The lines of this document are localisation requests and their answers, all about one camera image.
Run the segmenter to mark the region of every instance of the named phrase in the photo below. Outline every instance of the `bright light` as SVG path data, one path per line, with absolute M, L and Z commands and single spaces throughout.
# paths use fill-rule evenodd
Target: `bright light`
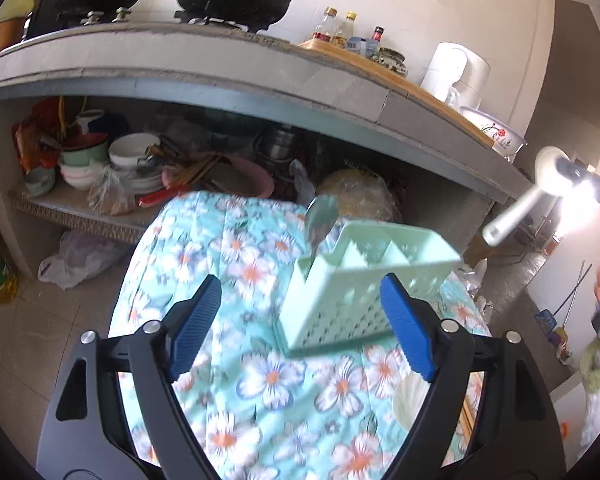
M 554 238 L 561 240 L 565 234 L 587 225 L 593 219 L 597 204 L 593 186 L 588 179 L 574 186 L 562 199 L 560 223 Z

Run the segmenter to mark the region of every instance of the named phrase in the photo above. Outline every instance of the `floral tablecloth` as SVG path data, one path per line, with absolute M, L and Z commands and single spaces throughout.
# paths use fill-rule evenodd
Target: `floral tablecloth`
M 133 333 L 189 299 L 208 274 L 222 303 L 192 369 L 173 384 L 193 433 L 222 478 L 381 478 L 406 437 L 392 396 L 410 367 L 394 337 L 302 360 L 276 351 L 272 323 L 293 261 L 307 252 L 301 206 L 195 192 L 171 201 L 142 236 L 120 291 L 110 336 Z M 321 250 L 329 251 L 336 226 Z M 441 317 L 488 335 L 473 301 L 451 275 Z M 135 396 L 122 374 L 126 418 L 139 455 L 157 463 Z M 481 381 L 468 398 L 477 408 Z M 446 463 L 462 457 L 460 425 Z

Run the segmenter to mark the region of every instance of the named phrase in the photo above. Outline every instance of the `white appliance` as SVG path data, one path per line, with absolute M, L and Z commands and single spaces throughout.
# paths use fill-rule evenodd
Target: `white appliance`
M 420 85 L 445 102 L 454 86 L 462 106 L 479 108 L 491 67 L 472 50 L 457 43 L 440 43 Z

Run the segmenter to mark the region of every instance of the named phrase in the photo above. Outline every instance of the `metal spoon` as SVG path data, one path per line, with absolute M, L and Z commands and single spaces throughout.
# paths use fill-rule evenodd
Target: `metal spoon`
M 319 195 L 313 199 L 304 216 L 304 235 L 311 247 L 312 264 L 318 246 L 327 237 L 338 219 L 338 199 L 335 195 Z

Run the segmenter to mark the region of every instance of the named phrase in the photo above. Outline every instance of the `green bowl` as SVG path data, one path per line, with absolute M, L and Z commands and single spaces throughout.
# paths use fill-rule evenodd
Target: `green bowl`
M 62 152 L 60 161 L 65 166 L 88 166 L 92 160 L 95 162 L 105 162 L 109 158 L 107 153 L 107 143 L 103 142 L 86 150 L 76 152 Z

